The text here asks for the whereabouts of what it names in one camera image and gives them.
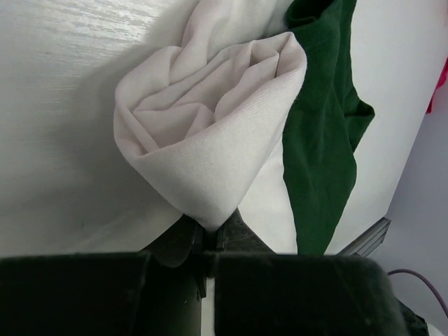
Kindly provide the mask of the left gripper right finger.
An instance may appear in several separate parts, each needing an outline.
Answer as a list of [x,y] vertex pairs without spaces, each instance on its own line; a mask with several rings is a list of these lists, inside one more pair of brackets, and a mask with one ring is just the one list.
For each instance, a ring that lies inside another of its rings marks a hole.
[[273,250],[244,222],[238,209],[218,229],[216,251],[273,253]]

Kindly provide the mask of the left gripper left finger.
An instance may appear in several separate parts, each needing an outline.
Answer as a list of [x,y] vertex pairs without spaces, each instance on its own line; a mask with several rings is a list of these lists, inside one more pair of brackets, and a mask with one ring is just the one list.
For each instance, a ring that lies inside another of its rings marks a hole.
[[204,229],[196,220],[182,215],[167,231],[150,243],[148,269],[175,269],[187,263],[203,262]]

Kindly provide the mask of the cream and green t-shirt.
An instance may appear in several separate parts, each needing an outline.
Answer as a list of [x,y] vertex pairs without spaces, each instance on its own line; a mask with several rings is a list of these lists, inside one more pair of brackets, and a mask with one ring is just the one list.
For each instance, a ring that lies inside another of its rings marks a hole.
[[115,90],[118,149],[152,191],[139,248],[240,215],[277,253],[323,254],[374,118],[351,70],[355,1],[200,1],[179,45]]

